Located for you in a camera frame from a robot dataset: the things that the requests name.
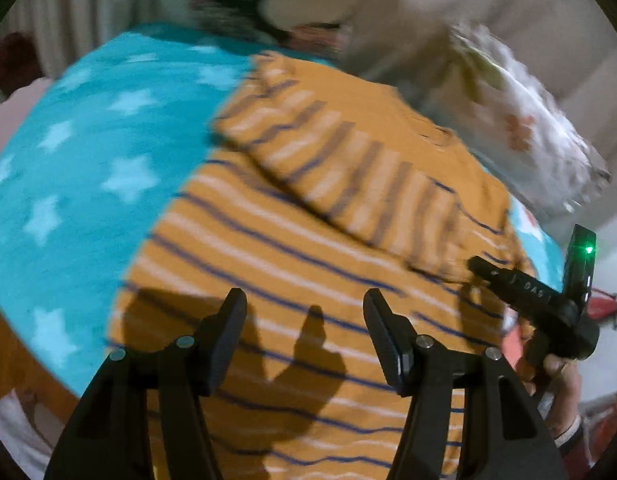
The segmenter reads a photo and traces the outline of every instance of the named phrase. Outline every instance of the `silver screw head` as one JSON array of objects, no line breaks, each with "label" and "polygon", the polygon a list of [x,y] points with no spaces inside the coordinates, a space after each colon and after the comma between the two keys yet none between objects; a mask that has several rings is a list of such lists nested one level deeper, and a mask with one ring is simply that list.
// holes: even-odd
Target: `silver screw head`
[{"label": "silver screw head", "polygon": [[109,359],[111,361],[121,361],[126,357],[126,352],[122,348],[116,348],[109,354]]},{"label": "silver screw head", "polygon": [[195,339],[191,335],[183,335],[177,338],[175,344],[179,346],[179,348],[191,348],[195,344]]},{"label": "silver screw head", "polygon": [[419,346],[419,348],[431,348],[433,346],[433,338],[429,335],[419,335],[415,339],[415,344]]},{"label": "silver screw head", "polygon": [[487,348],[485,352],[486,356],[493,361],[499,361],[502,358],[502,352],[500,352],[497,348],[490,346]]}]

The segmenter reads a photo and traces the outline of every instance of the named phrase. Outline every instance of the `metal bolt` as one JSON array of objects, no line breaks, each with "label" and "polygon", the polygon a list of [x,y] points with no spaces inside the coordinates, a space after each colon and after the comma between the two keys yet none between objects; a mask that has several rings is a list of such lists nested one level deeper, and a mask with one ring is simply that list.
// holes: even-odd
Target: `metal bolt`
[{"label": "metal bolt", "polygon": [[433,338],[429,335],[419,335],[417,336],[417,339],[415,339],[415,344],[419,346],[419,348],[431,348],[431,346],[433,346],[433,344],[435,343],[435,341],[433,340]]},{"label": "metal bolt", "polygon": [[191,335],[183,335],[177,338],[175,344],[178,345],[179,348],[191,348],[191,346],[195,344],[195,339]]},{"label": "metal bolt", "polygon": [[497,348],[490,346],[487,348],[485,352],[486,356],[493,361],[499,361],[502,358],[502,352],[500,352]]},{"label": "metal bolt", "polygon": [[121,361],[125,357],[126,357],[126,352],[122,348],[115,349],[109,354],[109,359],[111,361]]}]

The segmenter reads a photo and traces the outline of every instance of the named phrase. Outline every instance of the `yellow fabric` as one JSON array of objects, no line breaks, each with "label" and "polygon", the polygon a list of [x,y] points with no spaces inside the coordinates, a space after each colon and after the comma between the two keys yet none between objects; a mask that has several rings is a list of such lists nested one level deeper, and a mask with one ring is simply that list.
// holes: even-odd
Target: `yellow fabric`
[{"label": "yellow fabric", "polygon": [[[226,381],[202,401],[226,480],[383,480],[409,400],[385,383],[362,297],[379,286],[450,349],[498,345],[503,305],[465,263],[524,267],[508,193],[391,88],[277,54],[254,64],[215,123],[231,148],[144,243],[110,336],[160,349],[240,286],[249,318]],[[445,474],[460,453],[462,391],[453,407]]]}]

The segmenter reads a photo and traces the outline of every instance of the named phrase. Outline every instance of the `hand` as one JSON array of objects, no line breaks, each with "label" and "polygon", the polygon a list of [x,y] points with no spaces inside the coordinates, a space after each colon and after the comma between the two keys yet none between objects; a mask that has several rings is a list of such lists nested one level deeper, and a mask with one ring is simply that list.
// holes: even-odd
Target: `hand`
[{"label": "hand", "polygon": [[[582,394],[582,377],[577,362],[548,355],[544,359],[544,370],[553,379],[555,399],[546,419],[547,427],[553,438],[564,433],[577,418],[577,405]],[[535,370],[524,359],[517,365],[518,375],[522,378],[529,395],[535,393],[535,384],[531,382]]]}]

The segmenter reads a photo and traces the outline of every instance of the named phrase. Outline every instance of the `turquoise star-patterned fabric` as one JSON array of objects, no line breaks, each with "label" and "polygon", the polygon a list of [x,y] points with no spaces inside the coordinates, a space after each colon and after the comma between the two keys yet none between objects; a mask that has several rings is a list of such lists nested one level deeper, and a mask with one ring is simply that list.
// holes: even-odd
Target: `turquoise star-patterned fabric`
[{"label": "turquoise star-patterned fabric", "polygon": [[264,45],[153,23],[66,71],[0,156],[0,309],[76,394],[143,237]]}]

